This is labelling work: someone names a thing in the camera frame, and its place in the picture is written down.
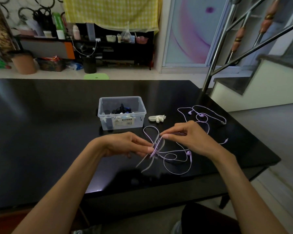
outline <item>forearm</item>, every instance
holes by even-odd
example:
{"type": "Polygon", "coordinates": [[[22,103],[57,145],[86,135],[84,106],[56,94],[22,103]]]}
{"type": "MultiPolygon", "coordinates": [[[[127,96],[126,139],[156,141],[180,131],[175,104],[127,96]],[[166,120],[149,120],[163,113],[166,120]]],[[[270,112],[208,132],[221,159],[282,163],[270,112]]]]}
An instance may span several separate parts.
{"type": "Polygon", "coordinates": [[[103,153],[99,145],[90,142],[13,234],[67,234],[103,153]]]}
{"type": "Polygon", "coordinates": [[[287,233],[227,150],[214,162],[222,176],[243,234],[287,233]]]}

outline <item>leg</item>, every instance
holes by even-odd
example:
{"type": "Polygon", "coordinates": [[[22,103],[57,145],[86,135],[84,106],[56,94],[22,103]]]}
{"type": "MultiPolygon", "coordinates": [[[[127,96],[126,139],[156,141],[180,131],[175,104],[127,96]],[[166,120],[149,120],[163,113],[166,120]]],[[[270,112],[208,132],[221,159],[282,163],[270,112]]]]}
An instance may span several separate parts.
{"type": "Polygon", "coordinates": [[[222,200],[220,201],[219,208],[224,209],[226,207],[227,203],[229,202],[229,200],[230,200],[229,195],[224,195],[222,197],[222,200]]]}
{"type": "Polygon", "coordinates": [[[183,234],[241,234],[237,220],[194,202],[183,209],[181,228],[183,234]]]}

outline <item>person's right hand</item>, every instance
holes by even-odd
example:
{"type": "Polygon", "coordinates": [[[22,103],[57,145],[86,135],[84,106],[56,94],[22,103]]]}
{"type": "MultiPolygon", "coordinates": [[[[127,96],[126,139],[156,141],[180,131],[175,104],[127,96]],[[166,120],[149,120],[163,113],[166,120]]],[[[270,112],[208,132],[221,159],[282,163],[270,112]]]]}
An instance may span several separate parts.
{"type": "Polygon", "coordinates": [[[228,153],[194,121],[176,123],[175,126],[163,131],[160,135],[164,139],[187,146],[193,152],[204,155],[213,162],[218,161],[224,153],[228,153]],[[177,132],[184,133],[186,136],[172,134],[177,132]]]}

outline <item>green stool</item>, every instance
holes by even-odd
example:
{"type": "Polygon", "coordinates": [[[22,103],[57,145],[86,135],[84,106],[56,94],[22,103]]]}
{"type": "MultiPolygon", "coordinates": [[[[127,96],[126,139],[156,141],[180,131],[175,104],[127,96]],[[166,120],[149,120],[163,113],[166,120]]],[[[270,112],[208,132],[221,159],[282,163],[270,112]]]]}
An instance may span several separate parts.
{"type": "Polygon", "coordinates": [[[93,74],[86,74],[84,79],[110,79],[109,76],[105,73],[93,73],[93,74]]]}

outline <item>yellow checkered cloth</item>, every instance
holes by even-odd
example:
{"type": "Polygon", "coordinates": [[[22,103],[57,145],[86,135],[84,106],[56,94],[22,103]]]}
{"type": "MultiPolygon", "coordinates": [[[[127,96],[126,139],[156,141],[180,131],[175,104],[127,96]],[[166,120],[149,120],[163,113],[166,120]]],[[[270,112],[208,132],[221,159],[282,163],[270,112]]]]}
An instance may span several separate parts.
{"type": "Polygon", "coordinates": [[[66,21],[124,31],[158,31],[162,0],[63,0],[66,21]]]}

